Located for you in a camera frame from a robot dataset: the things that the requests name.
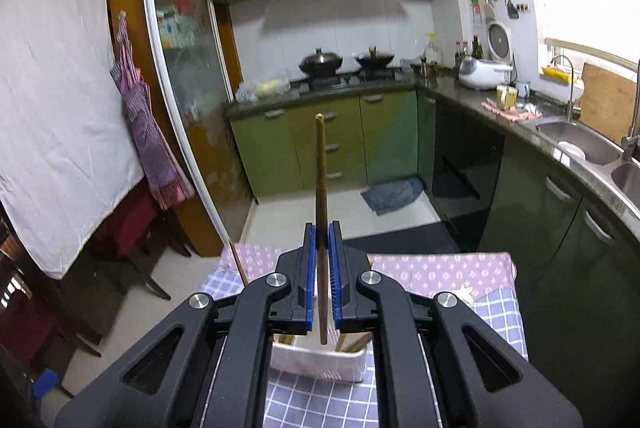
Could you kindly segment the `chrome kitchen faucet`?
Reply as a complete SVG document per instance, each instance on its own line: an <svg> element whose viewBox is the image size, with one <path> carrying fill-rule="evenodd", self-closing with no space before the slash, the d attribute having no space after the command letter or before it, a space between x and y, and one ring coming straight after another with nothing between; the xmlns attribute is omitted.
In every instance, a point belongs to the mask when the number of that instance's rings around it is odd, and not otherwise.
<svg viewBox="0 0 640 428"><path fill-rule="evenodd" d="M624 162L630 162L639 145L639 119L640 119L640 63L637 66L636 93L634 94L634 106L632 107L631 121L626 136L620 140Z"/></svg>

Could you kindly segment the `blue floor rag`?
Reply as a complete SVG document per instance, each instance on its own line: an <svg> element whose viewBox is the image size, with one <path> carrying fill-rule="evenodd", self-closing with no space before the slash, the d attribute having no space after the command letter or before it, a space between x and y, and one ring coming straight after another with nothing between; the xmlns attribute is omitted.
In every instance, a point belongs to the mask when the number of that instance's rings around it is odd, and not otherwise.
<svg viewBox="0 0 640 428"><path fill-rule="evenodd" d="M410 177L372 185L361 196L377 216L382 216L409 206L422 192L421 179Z"/></svg>

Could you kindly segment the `white plastic utensil holder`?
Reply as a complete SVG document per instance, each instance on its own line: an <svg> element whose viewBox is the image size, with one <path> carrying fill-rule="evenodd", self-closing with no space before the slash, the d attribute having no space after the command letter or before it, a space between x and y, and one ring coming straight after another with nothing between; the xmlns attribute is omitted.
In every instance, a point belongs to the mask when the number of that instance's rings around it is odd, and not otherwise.
<svg viewBox="0 0 640 428"><path fill-rule="evenodd" d="M283 335L273 341L270 367L280 372L332 382L358 384L367 367L367 349L358 352L336 351L337 339L322 346L312 335L294 336L282 342Z"/></svg>

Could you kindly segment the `purple checkered apron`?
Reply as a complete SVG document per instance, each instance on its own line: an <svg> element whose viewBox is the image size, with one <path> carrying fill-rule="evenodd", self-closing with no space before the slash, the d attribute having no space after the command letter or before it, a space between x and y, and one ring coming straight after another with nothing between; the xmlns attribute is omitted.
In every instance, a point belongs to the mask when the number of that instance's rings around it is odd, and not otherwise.
<svg viewBox="0 0 640 428"><path fill-rule="evenodd" d="M115 63L111 75L122 97L125 122L152 196L163 210L190 200L195 195L194 187L157 125L152 112L150 87L141 70L134 65L124 11L118 14Z"/></svg>

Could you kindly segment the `blue checkered tablecloth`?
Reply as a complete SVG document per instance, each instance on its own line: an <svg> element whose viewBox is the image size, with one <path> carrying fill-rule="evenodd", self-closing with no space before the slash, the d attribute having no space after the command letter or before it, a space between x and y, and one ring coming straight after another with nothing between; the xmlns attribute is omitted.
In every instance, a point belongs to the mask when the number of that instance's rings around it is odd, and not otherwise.
<svg viewBox="0 0 640 428"><path fill-rule="evenodd" d="M364 252L343 248L340 332L373 335L380 426L579 424L575 409L526 360L509 289L457 282L415 295L371 266ZM305 326L305 262L302 245L233 295L200 292L186 300L181 348L208 352L190 407L192 426L262 426L273 336L319 335L317 271L312 331Z"/></svg>

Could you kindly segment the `black wok with lid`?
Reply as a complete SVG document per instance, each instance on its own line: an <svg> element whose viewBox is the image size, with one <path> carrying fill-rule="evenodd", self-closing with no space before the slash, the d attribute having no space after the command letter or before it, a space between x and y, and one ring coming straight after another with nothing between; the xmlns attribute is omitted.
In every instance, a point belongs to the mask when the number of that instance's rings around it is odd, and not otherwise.
<svg viewBox="0 0 640 428"><path fill-rule="evenodd" d="M343 65L343 58L334 52L323 52L317 48L312 55L306 56L299 69L309 78L333 76Z"/></svg>

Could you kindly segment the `sliding glass door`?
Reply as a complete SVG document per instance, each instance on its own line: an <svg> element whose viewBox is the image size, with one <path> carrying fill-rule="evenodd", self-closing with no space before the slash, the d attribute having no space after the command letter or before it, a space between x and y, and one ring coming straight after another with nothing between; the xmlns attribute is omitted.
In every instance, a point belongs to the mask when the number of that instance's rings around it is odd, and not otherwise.
<svg viewBox="0 0 640 428"><path fill-rule="evenodd" d="M240 239L253 195L224 112L232 101L210 0L143 0L156 78L195 191L177 216L195 252Z"/></svg>

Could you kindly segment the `white rice cooker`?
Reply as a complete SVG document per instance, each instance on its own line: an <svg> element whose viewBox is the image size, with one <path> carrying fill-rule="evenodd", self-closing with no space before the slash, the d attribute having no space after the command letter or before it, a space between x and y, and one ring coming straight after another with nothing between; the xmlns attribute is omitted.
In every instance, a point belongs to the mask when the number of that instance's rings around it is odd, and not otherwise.
<svg viewBox="0 0 640 428"><path fill-rule="evenodd" d="M510 84L512 72L509 64L466 56L459 67L458 79L466 88L494 90L499 84Z"/></svg>

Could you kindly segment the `green lower cabinets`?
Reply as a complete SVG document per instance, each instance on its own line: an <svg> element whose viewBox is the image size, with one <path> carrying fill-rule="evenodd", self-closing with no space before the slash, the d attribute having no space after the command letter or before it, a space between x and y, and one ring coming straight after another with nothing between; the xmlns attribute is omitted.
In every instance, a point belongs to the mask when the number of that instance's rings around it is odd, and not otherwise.
<svg viewBox="0 0 640 428"><path fill-rule="evenodd" d="M639 209L534 129L486 110L483 93L346 89L233 104L226 116L254 195L316 184L314 115L326 116L334 190L419 177L434 226L391 230L371 254L507 252L529 359L589 427L639 411Z"/></svg>

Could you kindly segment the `white hanging sheet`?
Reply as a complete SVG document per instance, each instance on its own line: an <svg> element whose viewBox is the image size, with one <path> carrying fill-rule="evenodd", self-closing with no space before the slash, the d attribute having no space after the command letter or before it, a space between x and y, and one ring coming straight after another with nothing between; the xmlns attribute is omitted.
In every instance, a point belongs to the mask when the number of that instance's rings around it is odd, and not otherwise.
<svg viewBox="0 0 640 428"><path fill-rule="evenodd" d="M38 268L60 280L142 180L106 0L1 0L1 203Z"/></svg>

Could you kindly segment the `stainless steel sink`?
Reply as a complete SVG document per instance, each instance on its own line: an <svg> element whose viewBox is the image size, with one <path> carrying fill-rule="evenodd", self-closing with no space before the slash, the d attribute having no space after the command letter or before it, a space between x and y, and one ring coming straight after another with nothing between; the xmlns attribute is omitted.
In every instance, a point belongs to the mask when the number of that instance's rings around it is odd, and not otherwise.
<svg viewBox="0 0 640 428"><path fill-rule="evenodd" d="M580 122L559 117L542 118L534 129L619 192L627 204L639 209L639 163L623 159L620 146Z"/></svg>

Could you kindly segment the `wooden cutting board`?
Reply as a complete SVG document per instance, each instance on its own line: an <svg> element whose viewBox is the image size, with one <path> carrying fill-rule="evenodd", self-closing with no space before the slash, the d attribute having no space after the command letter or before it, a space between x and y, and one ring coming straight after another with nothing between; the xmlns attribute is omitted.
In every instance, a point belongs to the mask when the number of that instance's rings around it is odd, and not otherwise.
<svg viewBox="0 0 640 428"><path fill-rule="evenodd" d="M636 84L589 63L582 69L582 82L580 121L620 145L634 114Z"/></svg>

